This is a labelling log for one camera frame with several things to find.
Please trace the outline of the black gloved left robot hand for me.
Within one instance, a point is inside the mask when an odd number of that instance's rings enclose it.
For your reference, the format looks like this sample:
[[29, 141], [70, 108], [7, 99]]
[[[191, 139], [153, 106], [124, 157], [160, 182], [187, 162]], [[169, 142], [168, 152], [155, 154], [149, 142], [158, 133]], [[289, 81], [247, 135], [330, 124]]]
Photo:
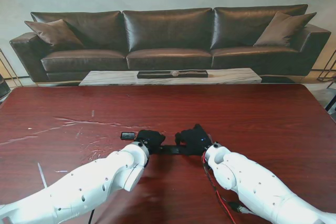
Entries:
[[165, 136], [157, 131], [140, 130], [135, 140], [142, 143], [149, 150], [149, 154], [151, 155], [160, 151]]

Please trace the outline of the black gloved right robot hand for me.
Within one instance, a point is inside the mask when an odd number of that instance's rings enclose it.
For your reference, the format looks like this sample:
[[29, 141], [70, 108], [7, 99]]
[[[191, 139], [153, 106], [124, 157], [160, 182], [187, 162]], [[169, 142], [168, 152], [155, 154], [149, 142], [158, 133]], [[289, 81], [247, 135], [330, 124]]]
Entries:
[[192, 129], [176, 133], [175, 144], [180, 154], [202, 156], [213, 142], [202, 126], [195, 124]]

